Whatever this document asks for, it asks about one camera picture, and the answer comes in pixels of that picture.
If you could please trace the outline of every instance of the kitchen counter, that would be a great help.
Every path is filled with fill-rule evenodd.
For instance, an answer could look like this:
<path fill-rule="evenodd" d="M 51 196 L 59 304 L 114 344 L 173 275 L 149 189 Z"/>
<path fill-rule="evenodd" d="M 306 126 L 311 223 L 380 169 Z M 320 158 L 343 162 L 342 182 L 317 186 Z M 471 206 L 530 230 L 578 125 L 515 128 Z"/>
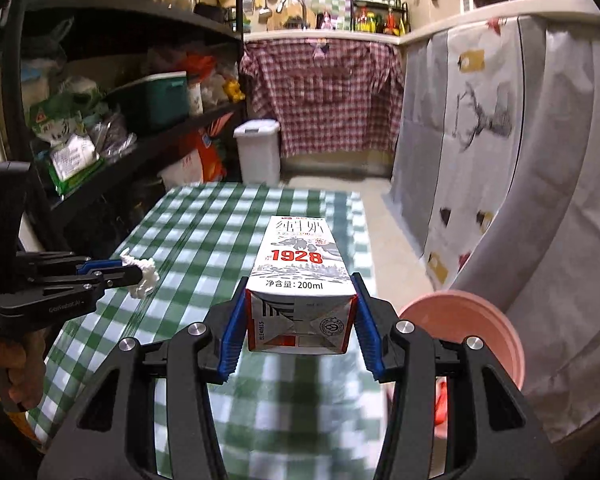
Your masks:
<path fill-rule="evenodd" d="M 375 41 L 400 46 L 424 40 L 442 30 L 459 25 L 467 25 L 491 18 L 510 18 L 526 14 L 542 16 L 548 20 L 559 20 L 561 22 L 574 21 L 600 25 L 600 10 L 593 0 L 511 0 L 451 16 L 446 20 L 431 23 L 404 36 L 389 36 L 387 34 L 372 34 L 352 30 L 274 30 L 245 34 L 244 42 L 291 38 L 333 38 L 338 40 Z"/>

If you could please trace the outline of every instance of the green storage bin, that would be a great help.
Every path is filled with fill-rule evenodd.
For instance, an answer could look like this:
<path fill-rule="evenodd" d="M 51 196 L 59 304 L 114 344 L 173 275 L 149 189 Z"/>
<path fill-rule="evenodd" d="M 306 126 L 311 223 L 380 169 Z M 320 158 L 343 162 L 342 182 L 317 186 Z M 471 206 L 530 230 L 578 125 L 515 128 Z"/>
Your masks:
<path fill-rule="evenodd" d="M 126 128 L 138 137 L 161 132 L 189 116 L 186 72 L 150 75 L 113 89 L 109 107 L 120 111 Z"/>

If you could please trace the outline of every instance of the tile floor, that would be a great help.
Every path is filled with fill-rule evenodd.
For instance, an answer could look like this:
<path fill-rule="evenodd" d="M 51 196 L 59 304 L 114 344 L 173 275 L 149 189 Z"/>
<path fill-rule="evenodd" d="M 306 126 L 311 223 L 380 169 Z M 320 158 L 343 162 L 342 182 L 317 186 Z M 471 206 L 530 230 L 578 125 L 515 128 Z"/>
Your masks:
<path fill-rule="evenodd" d="M 378 298 L 389 301 L 399 311 L 412 300 L 432 291 L 422 264 L 386 208 L 383 197 L 390 187 L 387 179 L 347 180 L 325 176 L 293 176 L 287 185 L 302 189 L 360 193 L 371 238 Z"/>

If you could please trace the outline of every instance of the screw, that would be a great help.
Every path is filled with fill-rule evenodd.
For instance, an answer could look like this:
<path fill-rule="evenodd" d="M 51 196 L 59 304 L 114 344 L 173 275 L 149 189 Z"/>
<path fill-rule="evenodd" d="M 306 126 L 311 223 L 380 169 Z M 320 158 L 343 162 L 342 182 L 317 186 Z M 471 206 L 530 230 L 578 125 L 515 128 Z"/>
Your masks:
<path fill-rule="evenodd" d="M 482 342 L 482 339 L 476 337 L 475 335 L 472 335 L 471 337 L 467 338 L 466 345 L 471 350 L 479 350 L 484 346 L 484 343 Z"/>
<path fill-rule="evenodd" d="M 395 328 L 398 332 L 401 332 L 403 334 L 410 334 L 411 332 L 416 330 L 416 327 L 411 321 L 405 320 L 398 321 L 398 323 L 395 324 Z"/>
<path fill-rule="evenodd" d="M 132 337 L 125 337 L 120 341 L 120 343 L 118 343 L 118 348 L 120 348 L 123 352 L 128 352 L 134 346 L 136 346 L 136 340 Z"/>
<path fill-rule="evenodd" d="M 206 330 L 206 326 L 204 323 L 191 323 L 188 327 L 187 327 L 187 332 L 189 332 L 191 335 L 203 335 L 203 333 L 205 333 Z"/>

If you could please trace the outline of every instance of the pink bucket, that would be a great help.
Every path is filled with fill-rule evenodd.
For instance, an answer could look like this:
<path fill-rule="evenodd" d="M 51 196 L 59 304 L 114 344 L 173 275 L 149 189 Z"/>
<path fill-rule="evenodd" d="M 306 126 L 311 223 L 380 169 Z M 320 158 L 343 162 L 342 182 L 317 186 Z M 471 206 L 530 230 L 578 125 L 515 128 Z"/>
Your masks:
<path fill-rule="evenodd" d="M 498 358 L 518 389 L 525 381 L 525 353 L 516 329 L 493 304 L 474 294 L 448 290 L 427 294 L 406 306 L 400 319 L 407 319 L 432 337 L 461 343 L 465 337 L 480 337 Z M 440 413 L 440 384 L 436 388 Z M 446 408 L 435 435 L 446 438 Z"/>

